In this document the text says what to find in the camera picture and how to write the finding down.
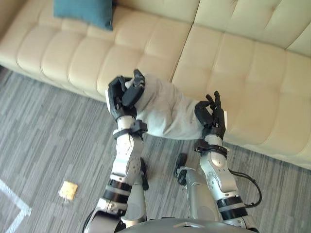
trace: sofa seat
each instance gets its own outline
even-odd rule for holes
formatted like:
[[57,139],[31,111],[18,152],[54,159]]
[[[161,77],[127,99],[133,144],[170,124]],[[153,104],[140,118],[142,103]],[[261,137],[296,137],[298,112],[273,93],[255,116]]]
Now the sofa seat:
[[0,64],[105,101],[117,75],[139,67],[171,81],[191,24],[117,6],[113,32],[53,17],[52,0],[29,0],[0,41]]
[[225,141],[311,169],[311,58],[194,24],[172,83],[220,92]]

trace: teal pillow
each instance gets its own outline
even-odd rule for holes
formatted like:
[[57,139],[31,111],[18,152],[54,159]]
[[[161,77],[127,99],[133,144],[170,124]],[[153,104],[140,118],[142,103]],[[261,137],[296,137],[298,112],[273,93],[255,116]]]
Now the teal pillow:
[[54,0],[54,16],[81,19],[112,31],[112,0]]

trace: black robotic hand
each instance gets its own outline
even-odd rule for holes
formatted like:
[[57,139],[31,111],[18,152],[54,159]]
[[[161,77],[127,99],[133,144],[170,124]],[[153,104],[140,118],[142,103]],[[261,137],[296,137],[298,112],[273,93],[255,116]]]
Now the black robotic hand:
[[146,82],[145,77],[138,69],[134,70],[134,81],[127,88],[125,83],[130,80],[131,78],[118,76],[109,84],[109,107],[115,120],[122,116],[132,116],[136,119],[137,111],[134,104],[142,96]]
[[[202,137],[204,138],[208,134],[216,134],[221,139],[225,134],[225,116],[220,101],[220,95],[218,91],[214,92],[215,101],[210,95],[206,95],[207,101],[201,101],[195,106],[195,115],[204,126]],[[213,113],[210,114],[206,107],[210,106]]]

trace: black cable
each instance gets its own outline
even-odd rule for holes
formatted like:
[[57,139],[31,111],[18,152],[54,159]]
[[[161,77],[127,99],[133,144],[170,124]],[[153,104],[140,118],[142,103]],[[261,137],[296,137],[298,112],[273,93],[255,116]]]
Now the black cable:
[[248,179],[250,182],[252,182],[256,186],[256,188],[257,188],[257,190],[259,192],[259,200],[256,203],[253,203],[253,202],[251,204],[245,204],[244,203],[244,205],[245,205],[246,208],[253,208],[253,207],[258,206],[261,203],[261,201],[262,201],[262,193],[261,193],[261,190],[260,190],[258,184],[256,183],[256,181],[252,177],[250,177],[249,175],[247,175],[245,173],[233,171],[233,170],[230,170],[230,169],[229,169],[229,171],[231,172],[231,174],[233,174],[235,176],[240,176],[240,177]]
[[89,213],[89,215],[87,216],[87,218],[86,218],[86,220],[85,220],[85,222],[84,222],[84,224],[83,224],[82,233],[84,233],[84,230],[86,229],[86,225],[87,225],[87,223],[89,222],[89,220],[91,219],[91,216],[92,216],[92,213],[94,212],[94,210],[95,210],[95,209],[93,209],[93,210],[91,211],[91,213]]

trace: striped carpet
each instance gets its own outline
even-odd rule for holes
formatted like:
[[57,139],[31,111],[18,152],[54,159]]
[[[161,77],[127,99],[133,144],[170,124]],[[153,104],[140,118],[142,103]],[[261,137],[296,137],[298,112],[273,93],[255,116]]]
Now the striped carpet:
[[[18,233],[77,233],[98,198],[116,153],[116,125],[104,103],[43,84],[3,69],[0,74],[0,180],[30,208]],[[194,141],[145,136],[143,158],[150,189],[148,218],[187,217],[186,191],[173,178],[176,156],[187,152],[187,165],[198,167]],[[262,233],[309,233],[311,171],[233,145],[229,167],[255,178],[263,192],[250,209]],[[58,195],[64,180],[79,185],[75,199]],[[258,198],[255,187],[237,178],[245,202]],[[0,192],[0,232],[19,209]]]

